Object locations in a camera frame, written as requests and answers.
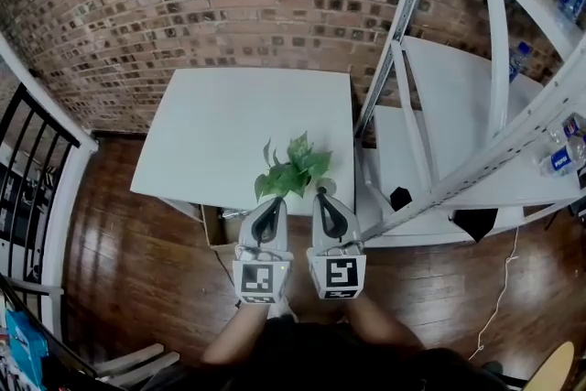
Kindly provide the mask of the green leafy plant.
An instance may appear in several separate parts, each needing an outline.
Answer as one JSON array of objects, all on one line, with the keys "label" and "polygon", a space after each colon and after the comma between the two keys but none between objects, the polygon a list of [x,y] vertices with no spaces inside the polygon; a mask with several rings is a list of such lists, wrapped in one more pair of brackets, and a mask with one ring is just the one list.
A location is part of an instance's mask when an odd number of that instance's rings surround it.
[{"label": "green leafy plant", "polygon": [[291,138],[287,147],[288,160],[281,162],[277,150],[271,148],[271,139],[263,147],[266,173],[255,179],[255,198],[265,196],[285,198],[290,192],[304,198],[310,183],[316,183],[330,168],[332,152],[315,150],[308,133]]}]

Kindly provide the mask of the white banister post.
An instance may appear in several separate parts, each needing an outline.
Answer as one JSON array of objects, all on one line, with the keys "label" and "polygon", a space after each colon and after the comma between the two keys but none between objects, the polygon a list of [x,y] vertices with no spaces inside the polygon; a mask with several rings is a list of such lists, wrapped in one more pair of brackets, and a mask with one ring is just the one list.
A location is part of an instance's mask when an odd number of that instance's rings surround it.
[{"label": "white banister post", "polygon": [[33,77],[24,62],[17,56],[2,33],[0,33],[0,57],[20,81],[20,85],[0,121],[0,139],[5,137],[6,129],[20,103],[26,103],[30,107],[29,114],[31,116],[36,114],[41,118],[41,127],[33,142],[21,181],[26,181],[34,153],[46,127],[52,128],[55,136],[51,140],[42,165],[41,178],[45,177],[51,155],[58,141],[63,139],[67,143],[57,166],[57,175],[54,179],[41,231],[38,259],[39,282],[30,283],[26,282],[25,279],[18,280],[12,274],[7,275],[13,285],[27,293],[39,295],[39,320],[56,339],[62,340],[61,313],[64,295],[62,283],[72,211],[85,169],[92,154],[98,150],[99,144],[75,123],[57,101],[49,96],[42,84]]}]

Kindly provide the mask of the black metal railing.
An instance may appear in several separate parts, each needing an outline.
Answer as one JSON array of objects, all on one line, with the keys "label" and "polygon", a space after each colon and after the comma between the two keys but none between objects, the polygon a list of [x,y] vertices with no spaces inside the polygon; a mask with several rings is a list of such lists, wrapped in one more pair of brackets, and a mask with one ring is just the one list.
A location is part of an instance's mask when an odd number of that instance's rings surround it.
[{"label": "black metal railing", "polygon": [[0,105],[0,274],[41,281],[50,213],[80,146],[25,85]]}]

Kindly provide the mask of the small black flat object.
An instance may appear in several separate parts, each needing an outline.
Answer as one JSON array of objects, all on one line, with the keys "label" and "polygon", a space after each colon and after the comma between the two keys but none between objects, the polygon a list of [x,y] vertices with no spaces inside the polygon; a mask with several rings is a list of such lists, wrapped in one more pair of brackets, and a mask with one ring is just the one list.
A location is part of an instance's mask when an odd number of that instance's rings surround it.
[{"label": "small black flat object", "polygon": [[412,202],[412,197],[408,189],[396,187],[390,194],[389,201],[392,209],[398,212]]}]

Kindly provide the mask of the blue bag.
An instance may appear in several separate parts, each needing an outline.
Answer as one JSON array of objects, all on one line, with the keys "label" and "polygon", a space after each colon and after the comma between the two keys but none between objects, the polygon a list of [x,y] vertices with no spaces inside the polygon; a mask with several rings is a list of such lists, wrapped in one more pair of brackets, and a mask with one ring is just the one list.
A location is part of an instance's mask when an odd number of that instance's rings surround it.
[{"label": "blue bag", "polygon": [[9,349],[17,367],[34,386],[41,391],[46,391],[46,387],[42,384],[42,360],[49,355],[45,337],[31,323],[23,310],[8,310],[5,313],[5,319]]}]

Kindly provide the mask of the white metal shelf rack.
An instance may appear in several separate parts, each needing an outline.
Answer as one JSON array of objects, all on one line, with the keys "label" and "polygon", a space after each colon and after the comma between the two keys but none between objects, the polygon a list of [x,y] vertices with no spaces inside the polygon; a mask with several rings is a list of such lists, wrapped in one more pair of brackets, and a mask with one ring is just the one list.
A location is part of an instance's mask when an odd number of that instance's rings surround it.
[{"label": "white metal shelf rack", "polygon": [[[586,32],[550,0],[516,0],[561,56],[541,85],[509,82],[505,0],[487,0],[491,56],[408,35],[418,0],[399,0],[354,129],[373,123],[377,149],[357,156],[356,210],[370,248],[453,244],[457,210],[497,208],[490,234],[512,230],[586,196],[575,173],[542,176],[549,130],[586,106]],[[409,190],[395,212],[389,196]]]}]

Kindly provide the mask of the person's right forearm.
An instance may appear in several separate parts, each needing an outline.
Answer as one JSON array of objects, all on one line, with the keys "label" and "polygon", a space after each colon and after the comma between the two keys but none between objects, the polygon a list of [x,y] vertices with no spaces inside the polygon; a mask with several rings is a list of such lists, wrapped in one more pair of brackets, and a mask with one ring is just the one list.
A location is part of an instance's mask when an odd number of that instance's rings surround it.
[{"label": "person's right forearm", "polygon": [[408,352],[424,350],[417,335],[365,293],[342,303],[344,317],[364,342],[393,346]]}]

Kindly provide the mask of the dark blue drink bottle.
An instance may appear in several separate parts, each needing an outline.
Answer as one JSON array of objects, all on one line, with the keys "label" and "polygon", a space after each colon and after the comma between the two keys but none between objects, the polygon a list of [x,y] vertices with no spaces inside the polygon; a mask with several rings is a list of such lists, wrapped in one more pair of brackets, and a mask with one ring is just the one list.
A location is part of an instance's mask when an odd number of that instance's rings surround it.
[{"label": "dark blue drink bottle", "polygon": [[521,73],[531,53],[532,48],[525,41],[520,41],[515,48],[509,49],[509,82]]}]

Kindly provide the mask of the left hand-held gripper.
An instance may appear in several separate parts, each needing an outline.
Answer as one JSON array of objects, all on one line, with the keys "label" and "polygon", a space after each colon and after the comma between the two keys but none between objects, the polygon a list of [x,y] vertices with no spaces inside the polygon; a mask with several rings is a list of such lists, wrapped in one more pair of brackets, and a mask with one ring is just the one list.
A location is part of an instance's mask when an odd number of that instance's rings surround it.
[{"label": "left hand-held gripper", "polygon": [[283,198],[263,202],[242,221],[235,247],[233,282],[245,304],[277,304],[285,294],[293,254],[282,250],[287,234]]}]

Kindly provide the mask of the open cardboard box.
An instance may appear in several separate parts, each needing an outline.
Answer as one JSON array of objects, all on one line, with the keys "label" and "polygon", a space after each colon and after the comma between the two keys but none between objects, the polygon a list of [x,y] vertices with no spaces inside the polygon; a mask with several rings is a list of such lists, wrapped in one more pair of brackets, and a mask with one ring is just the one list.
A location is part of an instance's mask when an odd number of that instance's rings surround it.
[{"label": "open cardboard box", "polygon": [[234,249],[243,218],[225,219],[221,208],[208,205],[201,206],[201,215],[208,246],[216,251]]}]

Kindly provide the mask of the white square table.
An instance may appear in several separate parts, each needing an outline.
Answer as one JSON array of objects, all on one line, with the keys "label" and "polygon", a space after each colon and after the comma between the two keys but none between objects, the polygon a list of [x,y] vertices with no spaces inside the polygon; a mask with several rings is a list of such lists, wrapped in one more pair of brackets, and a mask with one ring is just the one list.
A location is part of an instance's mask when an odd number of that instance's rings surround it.
[{"label": "white square table", "polygon": [[269,68],[177,69],[158,106],[130,189],[170,201],[252,210],[254,183],[306,135],[331,152],[325,176],[354,206],[347,73]]}]

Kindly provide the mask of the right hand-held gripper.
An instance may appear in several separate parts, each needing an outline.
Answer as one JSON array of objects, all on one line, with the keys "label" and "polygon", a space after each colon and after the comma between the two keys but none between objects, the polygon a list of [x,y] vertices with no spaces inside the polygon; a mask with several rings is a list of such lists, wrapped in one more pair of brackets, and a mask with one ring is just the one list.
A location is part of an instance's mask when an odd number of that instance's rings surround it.
[{"label": "right hand-held gripper", "polygon": [[319,192],[313,201],[309,272],[320,299],[355,299],[364,289],[366,255],[355,214]]}]

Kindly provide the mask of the person's left forearm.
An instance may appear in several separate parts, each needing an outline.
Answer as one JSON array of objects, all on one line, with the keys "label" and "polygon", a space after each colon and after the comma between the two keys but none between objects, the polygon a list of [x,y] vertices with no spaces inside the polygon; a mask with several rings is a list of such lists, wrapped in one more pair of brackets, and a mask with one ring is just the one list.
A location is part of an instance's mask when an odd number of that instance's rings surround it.
[{"label": "person's left forearm", "polygon": [[268,304],[243,304],[206,348],[201,361],[209,365],[245,361],[265,328],[268,312]]}]

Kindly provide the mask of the blue label cola bottle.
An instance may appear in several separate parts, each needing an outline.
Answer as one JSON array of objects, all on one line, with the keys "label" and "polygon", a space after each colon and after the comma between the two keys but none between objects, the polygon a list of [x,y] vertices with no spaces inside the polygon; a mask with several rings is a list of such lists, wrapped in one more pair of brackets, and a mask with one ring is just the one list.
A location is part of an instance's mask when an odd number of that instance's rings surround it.
[{"label": "blue label cola bottle", "polygon": [[539,163],[542,176],[563,177],[586,165],[586,136],[573,136],[560,149]]}]

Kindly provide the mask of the person's black clothing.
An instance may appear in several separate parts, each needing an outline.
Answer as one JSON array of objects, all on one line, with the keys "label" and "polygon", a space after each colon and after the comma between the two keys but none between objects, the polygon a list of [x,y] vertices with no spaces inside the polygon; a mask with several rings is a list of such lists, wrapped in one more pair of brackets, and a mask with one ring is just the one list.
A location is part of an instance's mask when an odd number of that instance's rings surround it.
[{"label": "person's black clothing", "polygon": [[237,365],[173,364],[141,391],[508,391],[452,350],[406,353],[358,339],[347,323],[266,322]]}]

